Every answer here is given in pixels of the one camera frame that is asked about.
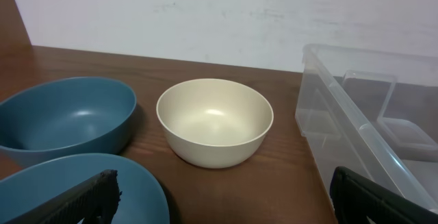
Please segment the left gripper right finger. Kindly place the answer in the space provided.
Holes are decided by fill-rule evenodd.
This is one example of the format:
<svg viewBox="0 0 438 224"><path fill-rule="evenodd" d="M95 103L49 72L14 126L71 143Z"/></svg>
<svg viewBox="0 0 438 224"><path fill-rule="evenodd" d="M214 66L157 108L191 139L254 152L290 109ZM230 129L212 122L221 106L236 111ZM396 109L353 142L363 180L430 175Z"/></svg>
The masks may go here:
<svg viewBox="0 0 438 224"><path fill-rule="evenodd" d="M334 170L329 195L339 224L437 223L434 212L344 166Z"/></svg>

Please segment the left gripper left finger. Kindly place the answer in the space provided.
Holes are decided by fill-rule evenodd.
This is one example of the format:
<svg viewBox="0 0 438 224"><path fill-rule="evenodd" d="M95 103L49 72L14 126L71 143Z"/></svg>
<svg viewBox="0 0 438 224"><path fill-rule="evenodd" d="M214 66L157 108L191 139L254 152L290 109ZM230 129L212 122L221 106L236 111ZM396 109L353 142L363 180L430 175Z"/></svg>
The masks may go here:
<svg viewBox="0 0 438 224"><path fill-rule="evenodd" d="M122 192L118 171L107 169L73 186L7 224L84 223L110 224L118 210Z"/></svg>

